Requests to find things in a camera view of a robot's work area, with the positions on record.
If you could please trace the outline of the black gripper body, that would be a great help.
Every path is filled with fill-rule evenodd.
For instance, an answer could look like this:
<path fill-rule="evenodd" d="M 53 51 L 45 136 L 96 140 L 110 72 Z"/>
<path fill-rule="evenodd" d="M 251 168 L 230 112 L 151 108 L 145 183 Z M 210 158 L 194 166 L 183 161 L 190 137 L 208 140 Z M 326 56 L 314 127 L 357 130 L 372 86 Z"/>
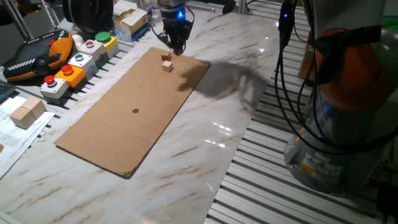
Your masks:
<path fill-rule="evenodd" d="M 194 20 L 187 20 L 186 9 L 172 9 L 161 11 L 163 31 L 162 35 L 170 40 L 188 40 Z"/>

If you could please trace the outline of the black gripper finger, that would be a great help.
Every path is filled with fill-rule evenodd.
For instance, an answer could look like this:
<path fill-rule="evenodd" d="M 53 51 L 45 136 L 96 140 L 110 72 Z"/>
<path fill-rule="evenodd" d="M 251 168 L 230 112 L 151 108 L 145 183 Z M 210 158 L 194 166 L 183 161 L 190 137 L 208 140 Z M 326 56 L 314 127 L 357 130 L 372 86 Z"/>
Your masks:
<path fill-rule="evenodd" d="M 179 38 L 175 35 L 169 35 L 169 47 L 175 55 L 179 54 Z"/>
<path fill-rule="evenodd" d="M 187 37 L 185 34 L 178 35 L 178 55 L 182 55 L 186 48 Z"/>

